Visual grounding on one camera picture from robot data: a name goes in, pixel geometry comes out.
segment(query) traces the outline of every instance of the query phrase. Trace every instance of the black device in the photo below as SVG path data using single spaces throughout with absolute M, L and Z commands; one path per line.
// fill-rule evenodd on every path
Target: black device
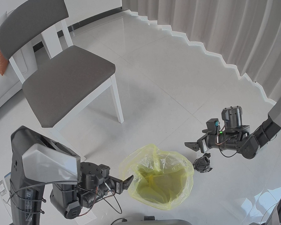
M 67 219 L 79 216 L 108 192 L 121 194 L 133 176 L 122 181 L 109 175 L 110 167 L 80 162 L 66 146 L 25 126 L 11 135 L 10 199 L 13 225 L 38 225 L 46 184 L 52 183 L 50 201 Z
M 212 118 L 206 122 L 207 129 L 202 130 L 204 135 L 196 142 L 185 142 L 185 146 L 195 152 L 200 150 L 202 153 L 206 153 L 211 148 L 219 149 L 222 154 L 224 150 L 234 150 L 232 156 L 239 153 L 247 159 L 252 159 L 258 150 L 274 139 L 281 130 L 281 98 L 269 111 L 268 118 L 251 134 L 250 126 L 242 124 L 240 106 L 224 108 L 221 115 L 224 121 L 222 129 L 218 118 Z M 275 224 L 281 224 L 281 199 L 263 225 L 273 224 L 273 221 Z

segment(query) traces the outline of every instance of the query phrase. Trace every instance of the chair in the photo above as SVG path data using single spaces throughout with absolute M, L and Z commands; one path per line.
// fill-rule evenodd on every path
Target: chair
M 0 27 L 0 50 L 9 59 L 22 82 L 26 99 L 43 128 L 56 139 L 86 158 L 60 133 L 60 129 L 98 95 L 111 88 L 116 114 L 124 122 L 115 78 L 115 65 L 89 51 L 74 46 L 65 22 L 68 11 L 64 0 L 28 0 Z M 68 48 L 35 71 L 26 80 L 14 58 L 16 51 L 38 34 L 61 22 Z

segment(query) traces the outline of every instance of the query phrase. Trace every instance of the sofa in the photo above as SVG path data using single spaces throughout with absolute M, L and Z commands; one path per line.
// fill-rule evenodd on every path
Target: sofa
M 16 63 L 19 65 L 19 69 L 25 79 L 37 70 L 37 62 L 34 56 L 31 41 L 18 50 L 13 57 Z M 11 64 L 8 63 L 4 75 L 2 76 L 0 74 L 0 107 L 21 88 L 22 83 L 13 70 Z

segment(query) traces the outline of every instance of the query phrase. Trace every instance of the curtain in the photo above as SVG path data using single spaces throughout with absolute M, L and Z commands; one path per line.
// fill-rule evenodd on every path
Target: curtain
M 123 9 L 171 25 L 281 96 L 281 0 L 122 0 Z

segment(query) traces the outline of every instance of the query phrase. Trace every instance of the yellow plastic bag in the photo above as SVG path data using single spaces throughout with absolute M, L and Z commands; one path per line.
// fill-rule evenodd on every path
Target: yellow plastic bag
M 147 205 L 170 210 L 186 199 L 193 187 L 194 167 L 178 152 L 167 152 L 148 144 L 131 153 L 120 164 L 124 180 L 134 175 L 129 195 Z

